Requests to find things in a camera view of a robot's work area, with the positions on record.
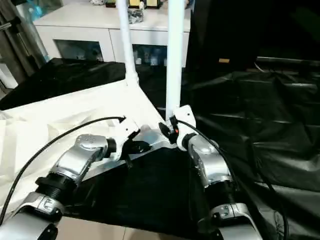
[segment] table surface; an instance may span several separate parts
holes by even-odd
[[[184,14],[183,31],[190,32],[191,10]],[[33,22],[35,26],[59,26],[120,29],[120,19],[116,8],[92,5],[89,2],[68,4]],[[166,9],[144,10],[144,21],[130,24],[131,30],[168,31],[169,18]]]

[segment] curtain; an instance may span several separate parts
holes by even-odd
[[[0,0],[0,25],[19,17],[10,0]],[[45,60],[23,23],[0,31],[0,55],[18,84],[35,73]]]

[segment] small box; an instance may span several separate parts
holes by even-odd
[[[160,7],[160,0],[146,0],[146,7],[148,9],[158,9]]]

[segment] bottle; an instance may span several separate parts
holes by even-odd
[[[135,60],[135,64],[141,65],[141,63],[142,63],[142,60],[141,60],[140,57],[138,57],[138,58]]]

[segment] glass cabinet door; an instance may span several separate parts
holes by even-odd
[[[132,48],[135,64],[167,65],[167,46],[133,44]]]
[[[54,39],[54,42],[63,59],[104,61],[98,41]]]

